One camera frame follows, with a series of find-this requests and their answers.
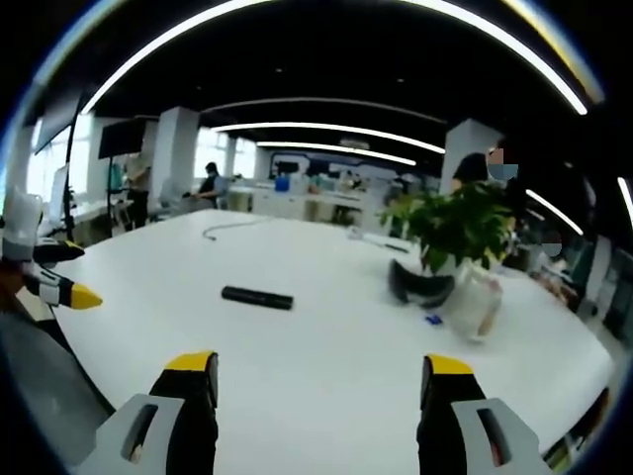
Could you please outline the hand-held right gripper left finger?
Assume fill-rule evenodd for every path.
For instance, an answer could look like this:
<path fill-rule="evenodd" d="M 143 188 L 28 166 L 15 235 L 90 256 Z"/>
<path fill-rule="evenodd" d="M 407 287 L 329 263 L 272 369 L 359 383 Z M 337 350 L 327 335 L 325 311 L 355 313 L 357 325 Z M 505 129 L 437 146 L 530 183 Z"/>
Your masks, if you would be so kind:
<path fill-rule="evenodd" d="M 96 431 L 74 474 L 212 474 L 219 438 L 218 354 L 171 360 L 147 394 L 136 394 Z"/>

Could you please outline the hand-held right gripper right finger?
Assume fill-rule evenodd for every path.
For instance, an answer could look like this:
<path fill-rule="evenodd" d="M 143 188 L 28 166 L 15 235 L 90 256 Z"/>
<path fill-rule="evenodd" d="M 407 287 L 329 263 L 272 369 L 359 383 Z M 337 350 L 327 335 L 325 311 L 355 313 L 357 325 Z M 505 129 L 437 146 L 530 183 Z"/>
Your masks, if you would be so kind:
<path fill-rule="evenodd" d="M 423 359 L 416 430 L 421 474 L 550 474 L 536 433 L 502 400 L 488 398 L 472 368 Z"/>

